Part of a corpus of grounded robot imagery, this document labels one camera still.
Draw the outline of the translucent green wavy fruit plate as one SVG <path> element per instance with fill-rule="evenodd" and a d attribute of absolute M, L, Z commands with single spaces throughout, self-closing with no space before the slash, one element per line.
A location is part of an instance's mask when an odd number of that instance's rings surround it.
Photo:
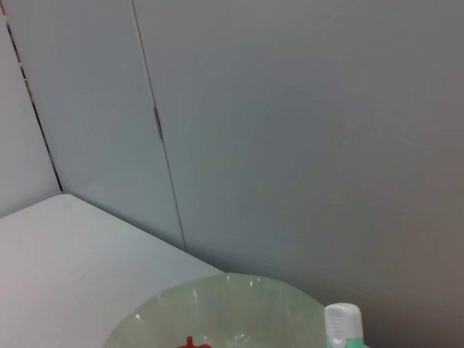
<path fill-rule="evenodd" d="M 324 307 L 282 281 L 221 273 L 155 294 L 102 348 L 176 348 L 187 336 L 212 348 L 326 348 Z"/>

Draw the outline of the mint green utility knife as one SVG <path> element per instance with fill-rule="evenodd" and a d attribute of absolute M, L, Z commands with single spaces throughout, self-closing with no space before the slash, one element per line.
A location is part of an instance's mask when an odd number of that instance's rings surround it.
<path fill-rule="evenodd" d="M 365 348 L 360 308 L 350 303 L 325 308 L 326 348 Z"/>

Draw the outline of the red-orange fruit with stem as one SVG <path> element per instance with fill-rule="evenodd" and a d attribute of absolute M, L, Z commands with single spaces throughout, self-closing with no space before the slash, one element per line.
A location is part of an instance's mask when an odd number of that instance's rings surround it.
<path fill-rule="evenodd" d="M 180 345 L 176 348 L 212 348 L 212 347 L 209 344 L 205 344 L 205 343 L 195 344 L 193 337 L 187 336 L 185 344 Z"/>

